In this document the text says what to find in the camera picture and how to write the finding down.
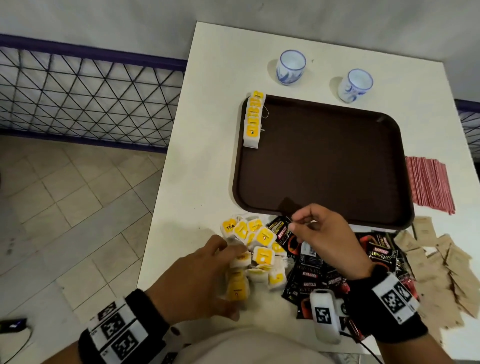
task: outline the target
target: tray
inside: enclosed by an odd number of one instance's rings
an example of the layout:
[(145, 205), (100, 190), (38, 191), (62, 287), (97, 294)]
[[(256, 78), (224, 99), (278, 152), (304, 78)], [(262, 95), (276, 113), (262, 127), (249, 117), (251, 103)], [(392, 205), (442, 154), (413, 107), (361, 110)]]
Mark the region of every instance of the tray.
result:
[(258, 149), (243, 147), (233, 196), (244, 210), (290, 216), (318, 203), (350, 224), (404, 229), (414, 210), (400, 128), (388, 115), (267, 95)]

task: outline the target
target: white table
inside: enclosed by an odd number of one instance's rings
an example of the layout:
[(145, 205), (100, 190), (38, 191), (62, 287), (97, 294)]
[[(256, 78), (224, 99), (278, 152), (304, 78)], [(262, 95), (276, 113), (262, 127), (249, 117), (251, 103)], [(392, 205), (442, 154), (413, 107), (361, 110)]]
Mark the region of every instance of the white table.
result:
[[(307, 57), (303, 77), (291, 86), (275, 79), (286, 49)], [(332, 92), (352, 68), (368, 70), (373, 89), (353, 104)], [(415, 206), (433, 217), (438, 235), (448, 232), (473, 256), (480, 277), (480, 185), (474, 171), (442, 63), (347, 48), (248, 30), (197, 23), (183, 81), (138, 287), (146, 289), (179, 257), (204, 245), (226, 217), (242, 211), (232, 196), (240, 107), (253, 90), (384, 112), (399, 124), (408, 156), (436, 158), (447, 165), (457, 214)], [(232, 326), (255, 325), (333, 352), (365, 352), (351, 339), (337, 346), (315, 338), (312, 322), (296, 320), (280, 292), (256, 290), (240, 322), (221, 317), (186, 323), (192, 340)], [(463, 315), (465, 327), (444, 333), (455, 359), (480, 359), (480, 321)], [(378, 352), (372, 338), (365, 343)]]

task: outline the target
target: gray wall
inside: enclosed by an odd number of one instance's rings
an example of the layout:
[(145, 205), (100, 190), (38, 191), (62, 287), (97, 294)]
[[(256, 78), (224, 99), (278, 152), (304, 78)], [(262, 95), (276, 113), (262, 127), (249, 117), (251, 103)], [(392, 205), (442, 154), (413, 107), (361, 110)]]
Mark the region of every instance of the gray wall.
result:
[(480, 102), (478, 0), (2, 0), (0, 33), (188, 58), (195, 21), (445, 62)]

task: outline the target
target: cup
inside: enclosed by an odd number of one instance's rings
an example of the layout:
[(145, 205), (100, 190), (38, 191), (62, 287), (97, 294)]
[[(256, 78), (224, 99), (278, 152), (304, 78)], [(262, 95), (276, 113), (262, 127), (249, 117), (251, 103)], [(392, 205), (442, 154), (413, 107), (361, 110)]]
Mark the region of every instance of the cup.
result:
[(348, 72), (338, 85), (338, 97), (349, 104), (365, 95), (372, 86), (372, 76), (367, 71), (355, 68)]
[(307, 59), (294, 49), (283, 52), (276, 63), (276, 76), (284, 85), (290, 85), (297, 81), (305, 70)]

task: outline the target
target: tray rim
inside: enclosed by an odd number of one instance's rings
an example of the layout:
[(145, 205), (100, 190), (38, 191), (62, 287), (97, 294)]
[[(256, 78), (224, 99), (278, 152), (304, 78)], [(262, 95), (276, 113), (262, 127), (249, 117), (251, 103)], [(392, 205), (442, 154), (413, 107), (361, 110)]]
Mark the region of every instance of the tray rim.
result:
[[(402, 143), (402, 136), (401, 136), (401, 131), (400, 127), (398, 126), (397, 122), (395, 119), (393, 119), (390, 115), (387, 115), (383, 112), (379, 111), (372, 111), (372, 110), (363, 110), (363, 109), (357, 109), (357, 108), (348, 108), (345, 106), (340, 106), (340, 105), (333, 105), (333, 104), (325, 104), (322, 102), (314, 102), (314, 101), (308, 101), (308, 100), (302, 100), (302, 99), (296, 99), (296, 98), (291, 98), (291, 97), (283, 97), (283, 96), (276, 96), (276, 95), (266, 95), (265, 102), (268, 97), (272, 97), (275, 99), (279, 100), (297, 100), (301, 101), (302, 103), (306, 104), (315, 104), (315, 105), (322, 105), (322, 106), (327, 106), (328, 108), (334, 108), (334, 109), (354, 109), (358, 110), (359, 112), (364, 112), (364, 113), (371, 113), (371, 114), (377, 114), (379, 116), (383, 116), (390, 121), (392, 121), (398, 131), (398, 137), (399, 137), (399, 145), (401, 148), (401, 154), (404, 156), (403, 163), (402, 163), (402, 174), (404, 177), (406, 177), (406, 182), (408, 184), (408, 207), (410, 209), (410, 217), (403, 223), (401, 226), (392, 226), (392, 225), (385, 225), (385, 224), (379, 224), (379, 223), (367, 223), (364, 220), (355, 220), (355, 219), (346, 219), (347, 222), (351, 225), (360, 225), (360, 226), (367, 226), (367, 227), (373, 227), (373, 228), (382, 228), (382, 229), (390, 229), (390, 230), (404, 230), (411, 226), (413, 219), (415, 218), (415, 209), (413, 206), (413, 200), (412, 200), (412, 194), (411, 194), (411, 187), (410, 187), (410, 180), (408, 178), (408, 171), (407, 171), (407, 164), (405, 162), (405, 152), (403, 150), (403, 143)], [(239, 161), (241, 158), (241, 151), (243, 148), (243, 125), (244, 125), (244, 119), (245, 119), (245, 112), (246, 112), (246, 106), (247, 106), (247, 101), (248, 97), (242, 102), (241, 106), (241, 111), (240, 111), (240, 132), (239, 132), (239, 139), (238, 139), (238, 145), (237, 145), (237, 155), (235, 158), (235, 170), (234, 170), (234, 175), (233, 175), (233, 183), (232, 183), (232, 193), (233, 193), (233, 198), (235, 199), (235, 202), (245, 211), (252, 212), (252, 213), (258, 213), (258, 214), (266, 214), (266, 215), (277, 215), (277, 216), (289, 216), (289, 213), (285, 211), (277, 211), (277, 210), (266, 210), (266, 209), (261, 209), (261, 208), (255, 208), (252, 206), (249, 206), (246, 204), (243, 199), (241, 198), (239, 191), (238, 191), (238, 182), (239, 182)]]

